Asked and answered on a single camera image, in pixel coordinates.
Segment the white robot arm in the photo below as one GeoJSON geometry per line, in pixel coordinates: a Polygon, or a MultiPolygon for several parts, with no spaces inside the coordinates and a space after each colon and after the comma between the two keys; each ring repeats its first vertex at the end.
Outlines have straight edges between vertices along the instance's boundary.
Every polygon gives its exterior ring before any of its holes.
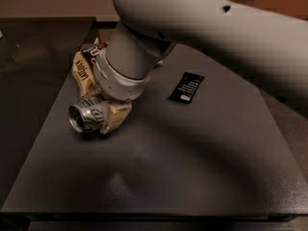
{"type": "Polygon", "coordinates": [[[107,99],[139,98],[176,44],[198,50],[287,106],[308,111],[308,22],[229,0],[113,0],[119,21],[94,78],[107,99]]]}

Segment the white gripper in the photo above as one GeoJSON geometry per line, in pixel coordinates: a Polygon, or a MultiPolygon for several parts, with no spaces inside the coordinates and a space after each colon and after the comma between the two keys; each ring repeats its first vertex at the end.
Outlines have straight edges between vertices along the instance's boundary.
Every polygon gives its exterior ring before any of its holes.
{"type": "Polygon", "coordinates": [[[129,101],[138,99],[150,80],[149,76],[136,80],[120,74],[108,62],[106,53],[106,48],[101,50],[93,66],[99,90],[106,99],[110,99],[102,103],[104,121],[100,133],[103,135],[113,132],[123,123],[132,110],[129,101]]]}

